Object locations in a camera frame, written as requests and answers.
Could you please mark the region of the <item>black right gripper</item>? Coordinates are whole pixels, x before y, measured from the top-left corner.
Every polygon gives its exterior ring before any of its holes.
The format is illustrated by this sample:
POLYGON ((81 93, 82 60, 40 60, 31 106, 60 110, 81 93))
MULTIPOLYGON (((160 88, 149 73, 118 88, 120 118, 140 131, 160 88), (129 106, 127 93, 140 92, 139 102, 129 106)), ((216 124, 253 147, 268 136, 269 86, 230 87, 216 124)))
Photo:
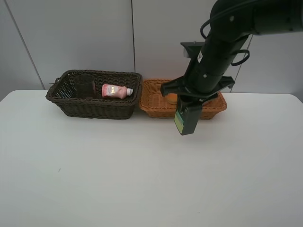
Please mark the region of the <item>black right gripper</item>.
POLYGON ((183 79, 163 83, 160 92, 162 96, 177 94, 189 97, 211 97, 226 88, 232 89, 234 84, 232 77, 207 74, 203 67, 193 63, 188 65, 183 79))

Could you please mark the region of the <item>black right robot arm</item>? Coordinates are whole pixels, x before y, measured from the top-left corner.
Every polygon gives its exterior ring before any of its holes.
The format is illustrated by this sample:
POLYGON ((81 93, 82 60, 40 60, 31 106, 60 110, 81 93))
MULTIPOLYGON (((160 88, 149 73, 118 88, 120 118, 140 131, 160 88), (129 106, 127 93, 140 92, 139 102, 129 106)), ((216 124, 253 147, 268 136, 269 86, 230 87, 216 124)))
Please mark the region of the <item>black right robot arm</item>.
POLYGON ((243 45, 250 35, 272 35, 300 32, 303 29, 301 0, 218 0, 210 18, 204 42, 183 42, 190 63, 185 74, 162 84, 163 96, 174 93, 205 99, 232 88, 235 81, 225 76, 229 66, 248 60, 250 52, 243 45))

